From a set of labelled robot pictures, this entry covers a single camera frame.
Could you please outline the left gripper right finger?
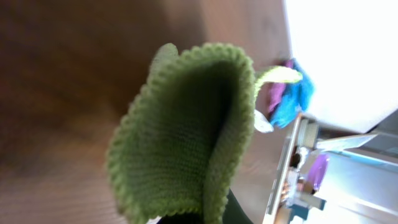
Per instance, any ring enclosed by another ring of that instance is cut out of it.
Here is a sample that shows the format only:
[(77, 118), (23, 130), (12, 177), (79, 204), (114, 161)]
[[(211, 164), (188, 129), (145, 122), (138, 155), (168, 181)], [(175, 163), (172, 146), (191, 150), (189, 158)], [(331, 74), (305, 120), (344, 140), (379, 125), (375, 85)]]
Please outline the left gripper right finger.
[(245, 214), (232, 190), (229, 190), (228, 203), (223, 214), (223, 224), (253, 224)]

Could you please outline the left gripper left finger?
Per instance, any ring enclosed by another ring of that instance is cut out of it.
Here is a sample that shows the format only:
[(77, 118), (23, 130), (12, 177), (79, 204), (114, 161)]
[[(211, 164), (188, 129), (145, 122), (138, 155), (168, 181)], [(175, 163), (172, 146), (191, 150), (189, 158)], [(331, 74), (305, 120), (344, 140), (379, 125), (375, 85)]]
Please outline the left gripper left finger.
[(199, 214), (184, 213), (164, 216), (157, 224), (203, 224), (203, 219)]

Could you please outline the light green microfiber cloth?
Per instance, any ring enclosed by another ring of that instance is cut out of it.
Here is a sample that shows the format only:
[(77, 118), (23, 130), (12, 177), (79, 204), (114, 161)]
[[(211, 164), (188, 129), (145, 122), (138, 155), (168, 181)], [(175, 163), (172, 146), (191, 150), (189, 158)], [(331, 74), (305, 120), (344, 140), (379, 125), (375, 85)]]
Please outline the light green microfiber cloth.
[(271, 68), (255, 71), (252, 59), (231, 44), (183, 52), (161, 46), (106, 158), (118, 210), (129, 223), (184, 213), (223, 222)]

